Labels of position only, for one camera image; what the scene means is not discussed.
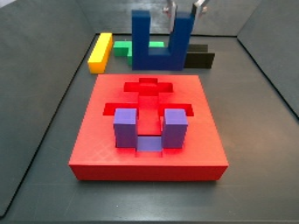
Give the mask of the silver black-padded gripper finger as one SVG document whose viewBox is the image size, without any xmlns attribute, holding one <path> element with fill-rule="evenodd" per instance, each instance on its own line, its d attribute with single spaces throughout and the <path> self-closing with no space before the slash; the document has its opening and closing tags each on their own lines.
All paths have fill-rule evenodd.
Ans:
<svg viewBox="0 0 299 224">
<path fill-rule="evenodd" d="M 174 22 L 176 16 L 178 5 L 174 0 L 167 0 L 167 5 L 163 7 L 163 13 L 170 18 L 170 32 L 174 31 Z"/>
</svg>

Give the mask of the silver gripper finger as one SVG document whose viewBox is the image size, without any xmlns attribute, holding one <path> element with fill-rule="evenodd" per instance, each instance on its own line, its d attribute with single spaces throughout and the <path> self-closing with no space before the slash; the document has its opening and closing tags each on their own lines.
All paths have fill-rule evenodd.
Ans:
<svg viewBox="0 0 299 224">
<path fill-rule="evenodd" d="M 198 20 L 200 16 L 207 12 L 210 0 L 198 0 L 196 2 L 192 3 L 191 7 L 191 19 L 192 19 L 192 24 L 196 25 Z"/>
</svg>

